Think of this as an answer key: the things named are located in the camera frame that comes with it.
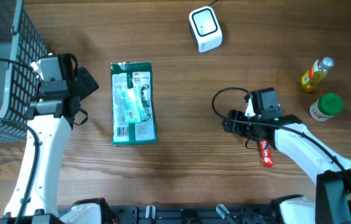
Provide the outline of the yellow oil bottle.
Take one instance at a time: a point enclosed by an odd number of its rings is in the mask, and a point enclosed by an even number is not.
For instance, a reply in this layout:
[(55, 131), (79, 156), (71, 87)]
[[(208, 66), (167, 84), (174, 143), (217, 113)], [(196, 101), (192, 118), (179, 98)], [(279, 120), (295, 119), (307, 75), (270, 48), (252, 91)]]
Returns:
[(311, 92), (328, 74), (334, 66), (331, 57), (316, 60), (310, 69), (301, 77), (301, 89), (303, 92)]

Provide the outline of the red Nescafe stick sachet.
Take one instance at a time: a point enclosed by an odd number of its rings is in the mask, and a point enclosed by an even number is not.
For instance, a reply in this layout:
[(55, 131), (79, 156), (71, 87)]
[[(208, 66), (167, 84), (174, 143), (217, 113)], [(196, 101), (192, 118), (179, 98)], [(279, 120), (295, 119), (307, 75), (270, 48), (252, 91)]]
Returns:
[(273, 167), (274, 163), (271, 157), (270, 146), (267, 140), (263, 139), (259, 142), (260, 153), (261, 153), (261, 162), (265, 167)]

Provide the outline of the black mounting rail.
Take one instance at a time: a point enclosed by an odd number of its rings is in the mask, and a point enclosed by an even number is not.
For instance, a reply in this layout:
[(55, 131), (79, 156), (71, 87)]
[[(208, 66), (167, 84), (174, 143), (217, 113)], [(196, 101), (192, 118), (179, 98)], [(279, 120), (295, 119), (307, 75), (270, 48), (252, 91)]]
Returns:
[(31, 215), (12, 217), (6, 212), (0, 223), (282, 223), (277, 203), (227, 207), (110, 206), (104, 198), (79, 200), (54, 215), (38, 208)]

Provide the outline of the green 3M sponge package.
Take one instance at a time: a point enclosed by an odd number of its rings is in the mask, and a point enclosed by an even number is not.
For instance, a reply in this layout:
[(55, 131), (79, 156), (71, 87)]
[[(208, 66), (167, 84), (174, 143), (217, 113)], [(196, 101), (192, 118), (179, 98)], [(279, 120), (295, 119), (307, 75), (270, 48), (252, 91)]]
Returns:
[[(126, 124), (123, 102), (118, 89), (142, 86), (143, 103), (151, 118), (141, 123)], [(151, 62), (123, 62), (111, 64), (111, 91), (113, 106), (112, 144), (132, 145), (156, 142), (156, 122), (152, 98)]]

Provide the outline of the green lid white jar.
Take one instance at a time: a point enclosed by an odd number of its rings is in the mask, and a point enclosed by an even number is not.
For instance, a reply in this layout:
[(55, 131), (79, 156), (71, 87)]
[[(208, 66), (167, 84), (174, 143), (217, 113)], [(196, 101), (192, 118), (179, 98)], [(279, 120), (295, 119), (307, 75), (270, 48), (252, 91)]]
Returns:
[(310, 106), (309, 112), (315, 120), (327, 121), (340, 114), (343, 108), (344, 102), (339, 95), (327, 93)]

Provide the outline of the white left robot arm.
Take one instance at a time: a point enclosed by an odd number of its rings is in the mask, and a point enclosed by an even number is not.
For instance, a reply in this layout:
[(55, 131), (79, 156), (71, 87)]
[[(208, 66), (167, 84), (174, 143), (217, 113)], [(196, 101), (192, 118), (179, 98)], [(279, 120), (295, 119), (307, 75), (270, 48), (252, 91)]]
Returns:
[(57, 188), (64, 150), (76, 125), (80, 102), (98, 89), (73, 54), (48, 55), (32, 63), (42, 77), (26, 108), (27, 143), (13, 195), (4, 217), (58, 215)]

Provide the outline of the mint green wipes pack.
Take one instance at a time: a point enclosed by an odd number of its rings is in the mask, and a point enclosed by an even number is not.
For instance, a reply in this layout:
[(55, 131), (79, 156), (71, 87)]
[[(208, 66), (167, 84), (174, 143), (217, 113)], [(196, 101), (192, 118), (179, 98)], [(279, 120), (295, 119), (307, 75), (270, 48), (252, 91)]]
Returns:
[(141, 123), (151, 118), (151, 114), (143, 103), (142, 86), (118, 89), (117, 93), (123, 102), (125, 123)]

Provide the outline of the white barcode scanner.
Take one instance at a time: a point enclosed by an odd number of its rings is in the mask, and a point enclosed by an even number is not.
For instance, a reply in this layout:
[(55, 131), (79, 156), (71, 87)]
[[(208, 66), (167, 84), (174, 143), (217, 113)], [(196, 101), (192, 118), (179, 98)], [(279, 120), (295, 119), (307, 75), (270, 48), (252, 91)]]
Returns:
[(207, 52), (222, 44), (223, 33), (210, 6), (204, 6), (189, 14), (189, 29), (200, 53)]

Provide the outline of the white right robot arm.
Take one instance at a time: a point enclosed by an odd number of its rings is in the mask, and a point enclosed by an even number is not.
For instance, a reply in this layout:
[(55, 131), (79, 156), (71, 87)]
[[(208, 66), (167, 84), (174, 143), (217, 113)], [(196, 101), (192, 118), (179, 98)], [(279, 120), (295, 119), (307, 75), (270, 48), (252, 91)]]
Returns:
[(283, 223), (351, 223), (351, 160), (315, 138), (294, 115), (263, 120), (231, 110), (223, 128), (257, 141), (264, 155), (273, 148), (292, 159), (316, 186), (316, 199), (294, 197), (279, 203)]

